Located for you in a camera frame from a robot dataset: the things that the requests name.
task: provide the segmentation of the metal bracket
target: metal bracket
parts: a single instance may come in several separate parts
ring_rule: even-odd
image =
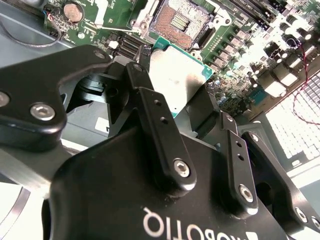
[[[59,86],[110,64],[100,49],[83,45],[0,69],[0,143],[29,151],[57,146],[67,122]]]
[[[258,212],[258,198],[253,180],[246,142],[238,136],[235,120],[220,111],[213,95],[202,86],[188,103],[192,130],[198,138],[215,146],[225,162],[221,162],[224,205],[238,218]]]
[[[320,217],[261,138],[253,132],[245,132],[242,138],[247,143],[253,162],[252,172],[258,196],[266,207],[270,207],[285,232],[291,237],[306,228],[320,233]]]
[[[123,80],[128,86],[128,104],[123,110],[111,104],[108,106],[109,135],[123,131],[128,119],[137,113],[156,183],[168,195],[184,196],[195,187],[197,174],[165,97],[154,91],[148,71],[141,64],[128,63]]]

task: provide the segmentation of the chip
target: chip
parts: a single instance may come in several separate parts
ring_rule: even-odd
[[[220,54],[219,54],[219,58],[221,58],[224,61],[227,61],[227,60],[229,60],[230,55],[225,53],[224,51],[221,51]]]
[[[224,50],[230,54],[233,54],[236,51],[236,49],[230,44],[226,44]]]
[[[237,36],[239,39],[247,39],[249,37],[249,34],[242,31],[242,30],[239,30],[235,36]]]
[[[221,60],[220,58],[216,58],[214,61],[213,61],[216,65],[218,65],[220,68],[223,67],[224,65],[226,65],[226,62]]]
[[[236,47],[242,46],[244,43],[235,36],[230,37],[230,43]]]

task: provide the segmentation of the black cable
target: black cable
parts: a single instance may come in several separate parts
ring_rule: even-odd
[[[15,38],[14,36],[11,35],[11,33],[6,29],[5,25],[3,24],[2,20],[0,19],[0,27],[2,27],[5,35],[10,38],[12,41],[18,43],[18,44],[21,44],[23,46],[26,46],[26,47],[31,47],[31,48],[46,48],[46,47],[50,47],[50,46],[53,46],[55,45],[57,42],[60,41],[61,37],[62,37],[62,32],[61,30],[59,29],[59,27],[57,26],[57,24],[53,21],[53,20],[50,20],[52,26],[57,30],[58,32],[58,36],[57,38],[52,41],[52,42],[49,42],[49,43],[44,43],[44,44],[33,44],[33,43],[28,43],[28,42],[24,42],[24,41],[21,41],[17,38]]]

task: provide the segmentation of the black capacitor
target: black capacitor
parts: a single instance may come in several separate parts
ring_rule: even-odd
[[[307,32],[306,30],[304,30],[303,28],[298,28],[297,33],[300,34],[305,40],[309,40],[312,35],[311,33]]]
[[[300,45],[300,41],[292,34],[283,35],[282,39],[286,42],[286,45],[290,48],[297,48]]]

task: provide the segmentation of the black plastic part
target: black plastic part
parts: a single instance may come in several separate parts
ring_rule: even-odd
[[[69,159],[50,188],[51,240],[286,239],[261,202],[258,213],[246,220],[225,211],[219,195],[220,154],[181,137],[199,173],[195,188],[181,198],[168,197],[156,187],[150,171],[153,155],[141,127]],[[146,232],[144,221],[154,235]]]
[[[165,97],[153,90],[147,70],[138,63],[126,65],[122,80],[127,86],[129,100],[124,109],[108,105],[109,136],[119,134],[128,124],[141,124],[152,155],[150,164],[155,181],[168,195],[184,196],[195,187],[197,174]],[[188,177],[182,177],[175,171],[175,160],[182,160],[188,165]]]
[[[320,217],[288,177],[286,171],[261,138],[252,132],[245,132],[242,138],[247,143],[250,159],[253,162],[252,172],[255,185],[269,188],[268,191],[266,189],[259,191],[264,194],[269,192],[268,197],[259,197],[271,209],[272,215],[285,232],[292,237],[293,234],[303,231],[305,228],[320,233],[320,230],[312,221],[312,217],[318,219],[318,221]],[[296,208],[299,208],[305,214],[306,223],[302,222]]]
[[[212,94],[202,86],[187,105],[192,131],[198,138],[215,146],[224,161],[220,162],[223,173],[221,197],[226,208],[236,217],[245,219],[257,213],[258,198],[251,172],[245,141],[238,136],[235,120],[225,112]],[[246,186],[253,201],[248,202],[241,195],[240,185]]]
[[[97,47],[83,45],[0,69],[0,91],[10,97],[0,107],[0,144],[29,151],[55,147],[67,122],[59,86],[103,73],[110,63],[110,57]],[[55,117],[49,121],[34,118],[30,109],[38,103],[52,107]]]

